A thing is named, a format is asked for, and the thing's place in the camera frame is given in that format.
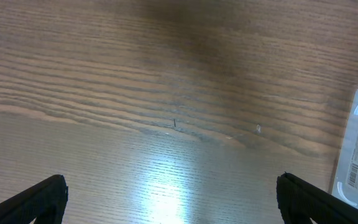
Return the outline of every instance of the wooden table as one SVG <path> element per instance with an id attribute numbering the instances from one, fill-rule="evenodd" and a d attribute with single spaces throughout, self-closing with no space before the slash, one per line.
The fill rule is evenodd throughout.
<path id="1" fill-rule="evenodd" d="M 282 223 L 357 88 L 358 1 L 0 0 L 0 202 L 63 174 L 64 223 Z"/>

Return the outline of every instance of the brown wood tabletop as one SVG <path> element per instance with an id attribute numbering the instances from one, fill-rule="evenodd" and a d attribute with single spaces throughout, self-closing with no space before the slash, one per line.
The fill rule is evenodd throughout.
<path id="1" fill-rule="evenodd" d="M 0 202 L 63 174 L 64 223 L 283 223 L 357 88 L 358 0 L 0 0 Z"/>

